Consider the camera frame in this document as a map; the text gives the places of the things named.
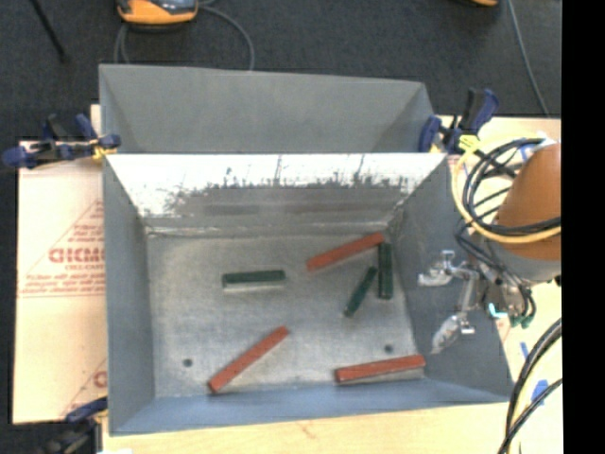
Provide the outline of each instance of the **wooden block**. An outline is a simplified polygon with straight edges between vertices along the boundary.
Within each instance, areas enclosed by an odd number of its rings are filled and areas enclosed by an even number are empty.
[[[230,383],[236,376],[241,374],[249,366],[251,366],[256,360],[262,357],[270,349],[280,343],[287,335],[289,331],[285,326],[280,326],[274,329],[271,333],[265,336],[262,340],[258,341],[252,348],[236,358],[229,365],[223,368],[215,376],[208,381],[208,388],[212,393],[218,393],[220,389]]]
[[[377,246],[384,241],[385,237],[380,232],[361,237],[358,240],[354,240],[353,242],[336,247],[327,253],[321,253],[315,257],[311,257],[306,261],[306,268],[308,271],[315,271],[317,269],[325,268],[331,264],[334,264],[335,262]]]
[[[390,358],[342,367],[335,370],[335,378],[338,383],[345,383],[370,376],[414,370],[422,368],[425,365],[426,361],[422,355],[410,355],[408,357]]]

